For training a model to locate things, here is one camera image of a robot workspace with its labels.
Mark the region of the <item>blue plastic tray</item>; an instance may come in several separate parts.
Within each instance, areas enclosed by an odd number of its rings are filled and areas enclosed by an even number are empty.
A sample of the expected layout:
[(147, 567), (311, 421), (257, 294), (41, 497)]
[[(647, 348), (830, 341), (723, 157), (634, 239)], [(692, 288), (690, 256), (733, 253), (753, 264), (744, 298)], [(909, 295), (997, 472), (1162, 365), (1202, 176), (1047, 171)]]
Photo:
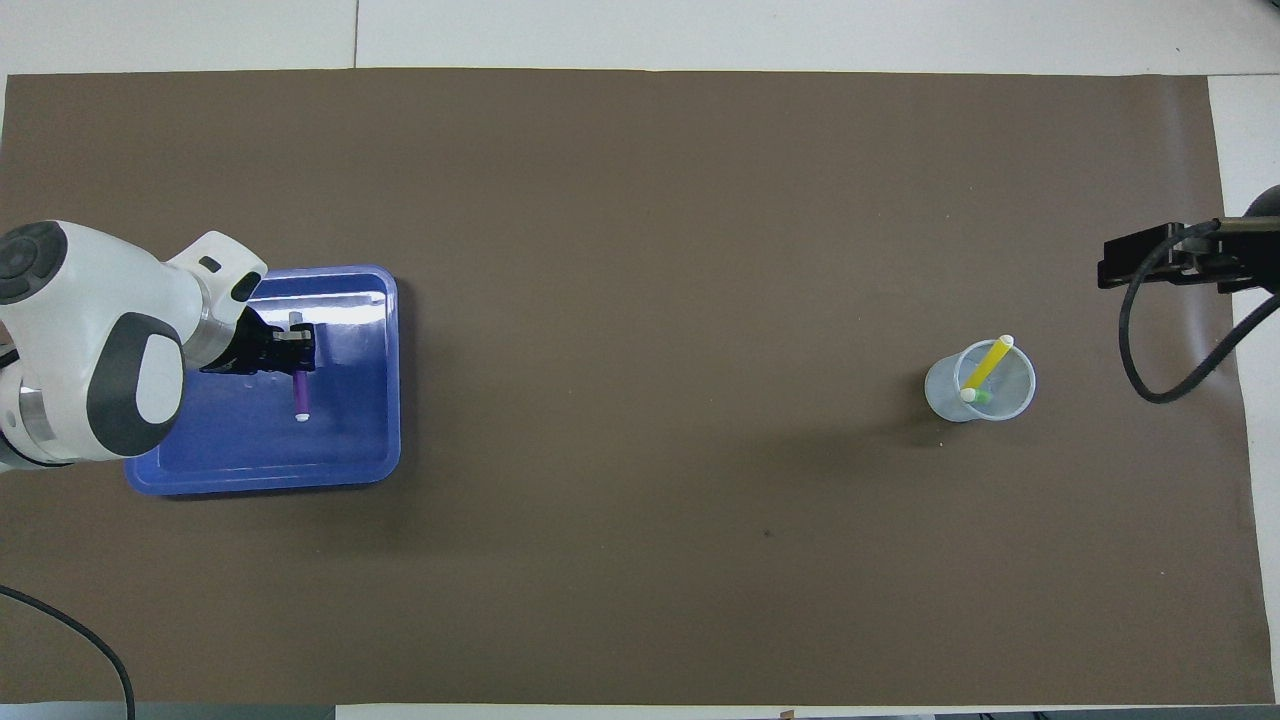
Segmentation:
[(124, 464), (132, 488), (151, 496), (227, 495), (389, 477), (401, 459), (394, 278), (375, 265), (271, 270), (248, 305), (273, 325), (298, 319), (316, 327), (308, 419), (296, 418), (285, 374), (189, 372), (170, 434)]

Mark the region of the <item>brown table mat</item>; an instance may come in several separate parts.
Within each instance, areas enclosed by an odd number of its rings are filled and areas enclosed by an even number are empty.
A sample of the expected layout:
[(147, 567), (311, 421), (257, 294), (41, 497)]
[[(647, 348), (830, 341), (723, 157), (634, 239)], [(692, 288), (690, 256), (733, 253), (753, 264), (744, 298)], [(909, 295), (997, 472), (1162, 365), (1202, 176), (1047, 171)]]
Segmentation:
[[(143, 700), (1274, 700), (1242, 392), (1126, 382), (1107, 240), (1222, 213), (1192, 77), (10, 79), (0, 231), (399, 286), (402, 456), (166, 500), (0, 475), (0, 583)], [(923, 386), (1011, 334), (1037, 389)]]

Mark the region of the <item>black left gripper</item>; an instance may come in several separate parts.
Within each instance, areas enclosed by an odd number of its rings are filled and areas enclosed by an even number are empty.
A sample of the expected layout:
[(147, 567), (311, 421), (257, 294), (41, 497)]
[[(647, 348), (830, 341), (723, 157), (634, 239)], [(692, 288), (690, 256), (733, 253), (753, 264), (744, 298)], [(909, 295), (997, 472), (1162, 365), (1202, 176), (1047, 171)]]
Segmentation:
[(210, 363), (200, 368), (206, 374), (256, 374), (270, 370), (306, 373), (315, 370), (315, 325), (301, 322), (288, 327), (269, 325), (252, 307), (246, 307), (236, 323), (230, 342)]

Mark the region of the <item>translucent plastic cup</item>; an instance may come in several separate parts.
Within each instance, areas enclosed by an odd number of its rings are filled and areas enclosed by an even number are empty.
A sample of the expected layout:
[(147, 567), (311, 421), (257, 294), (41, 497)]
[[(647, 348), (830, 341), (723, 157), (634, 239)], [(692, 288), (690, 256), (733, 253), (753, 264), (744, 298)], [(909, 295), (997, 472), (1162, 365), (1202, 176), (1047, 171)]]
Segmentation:
[(963, 351), (936, 361), (925, 374), (923, 392), (934, 415), (951, 423), (1007, 421), (1024, 413), (1037, 389), (1036, 370), (1030, 359), (1014, 345), (982, 389), (993, 400), (988, 405), (970, 405), (960, 400), (960, 386), (989, 347), (991, 340), (969, 345)]

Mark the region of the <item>yellow pen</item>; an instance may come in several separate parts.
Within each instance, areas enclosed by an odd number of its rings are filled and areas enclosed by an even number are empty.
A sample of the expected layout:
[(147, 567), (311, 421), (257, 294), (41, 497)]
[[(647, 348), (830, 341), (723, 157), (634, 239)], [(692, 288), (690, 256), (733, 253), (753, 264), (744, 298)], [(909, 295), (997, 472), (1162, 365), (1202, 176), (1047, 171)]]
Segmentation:
[(1015, 338), (1011, 334), (1001, 334), (991, 342), (986, 354), (960, 386), (960, 397), (964, 402), (974, 404), (978, 400), (982, 386), (1009, 355), (1014, 345)]

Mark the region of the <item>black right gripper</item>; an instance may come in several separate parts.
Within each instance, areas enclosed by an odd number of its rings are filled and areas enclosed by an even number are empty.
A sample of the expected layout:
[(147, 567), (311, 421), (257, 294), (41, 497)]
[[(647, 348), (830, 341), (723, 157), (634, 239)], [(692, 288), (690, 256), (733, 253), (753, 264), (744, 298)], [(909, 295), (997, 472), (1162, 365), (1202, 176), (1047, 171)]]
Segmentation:
[[(1220, 228), (1222, 249), (1236, 259), (1235, 274), (1222, 282), (1197, 255), (1207, 254), (1206, 238)], [(1157, 254), (1157, 263), (1139, 277), (1142, 261), (1166, 241), (1175, 245)], [(1280, 184), (1263, 191), (1243, 217), (1220, 224), (1158, 224), (1103, 243), (1098, 260), (1098, 288), (1133, 284), (1220, 284), (1221, 293), (1262, 288), (1280, 293)]]

